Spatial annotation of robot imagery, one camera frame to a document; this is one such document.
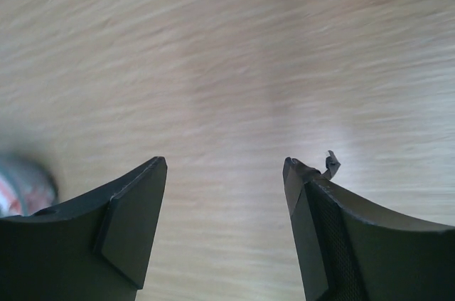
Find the clear glass tray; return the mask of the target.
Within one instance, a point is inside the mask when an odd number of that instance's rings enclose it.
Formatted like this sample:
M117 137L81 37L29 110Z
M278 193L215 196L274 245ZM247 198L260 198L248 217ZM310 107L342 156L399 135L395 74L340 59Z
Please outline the clear glass tray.
M31 160L2 154L1 177L10 183L19 197L23 210L19 216L30 216L58 203L53 177Z

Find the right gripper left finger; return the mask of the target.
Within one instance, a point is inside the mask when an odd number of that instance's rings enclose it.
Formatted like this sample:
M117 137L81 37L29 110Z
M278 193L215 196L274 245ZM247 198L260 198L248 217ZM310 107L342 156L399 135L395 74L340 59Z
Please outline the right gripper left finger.
M167 164L154 157L31 216L1 220L2 300L134 300L144 287Z

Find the pink bunny towel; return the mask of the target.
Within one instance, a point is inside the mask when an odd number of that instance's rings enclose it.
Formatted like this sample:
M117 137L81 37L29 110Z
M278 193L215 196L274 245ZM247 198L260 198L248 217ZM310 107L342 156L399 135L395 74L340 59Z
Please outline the pink bunny towel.
M21 202L10 183L3 177L0 181L1 217L18 216L23 214Z

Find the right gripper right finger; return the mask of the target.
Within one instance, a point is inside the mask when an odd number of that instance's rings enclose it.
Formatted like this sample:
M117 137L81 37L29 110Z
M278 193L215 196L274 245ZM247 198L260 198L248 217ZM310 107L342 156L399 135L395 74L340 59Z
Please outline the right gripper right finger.
M454 227L385 208L284 161L284 192L307 300L453 300Z

